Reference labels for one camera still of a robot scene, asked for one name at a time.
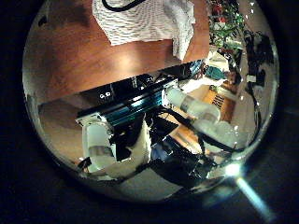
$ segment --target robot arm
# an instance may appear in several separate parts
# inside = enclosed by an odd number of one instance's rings
[[[229,148],[241,148],[247,143],[246,134],[237,133],[228,122],[220,121],[221,112],[215,105],[195,100],[176,88],[167,90],[166,97],[170,104],[195,117],[191,123],[192,127],[209,139]],[[212,152],[222,151],[222,148],[205,143]]]
[[[126,177],[150,160],[150,128],[146,121],[141,120],[139,136],[127,147],[131,155],[123,161],[116,161],[115,146],[109,142],[112,130],[104,118],[94,113],[77,122],[82,126],[84,157],[91,160],[89,175],[103,176],[103,179]]]

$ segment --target black wire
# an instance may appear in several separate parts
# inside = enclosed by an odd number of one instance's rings
[[[106,0],[102,0],[102,3],[103,3],[103,6],[110,11],[123,12],[123,11],[127,11],[133,7],[138,6],[139,4],[143,3],[144,1],[146,1],[146,0],[135,0],[124,7],[112,7],[107,3]]]

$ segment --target bright light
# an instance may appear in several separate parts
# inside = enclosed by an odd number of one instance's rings
[[[240,174],[240,164],[229,164],[225,168],[225,173],[228,176],[234,176],[234,175],[239,175]]]
[[[236,184],[242,192],[247,196],[253,207],[260,213],[265,223],[272,223],[276,218],[276,214],[271,208],[260,198],[260,196],[251,188],[251,186],[241,177],[236,179]]]

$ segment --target wooden table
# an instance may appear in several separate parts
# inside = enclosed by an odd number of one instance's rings
[[[192,1],[196,24],[184,63],[208,54],[206,0]],[[42,104],[178,63],[172,40],[110,46],[91,0],[48,0],[28,35],[23,80],[26,93]]]

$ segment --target striped towel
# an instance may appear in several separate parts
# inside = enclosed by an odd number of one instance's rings
[[[108,0],[123,7],[133,0]],[[93,0],[93,15],[112,46],[133,41],[173,39],[173,55],[184,59],[193,36],[193,3],[187,0],[147,0],[123,12],[106,9]]]

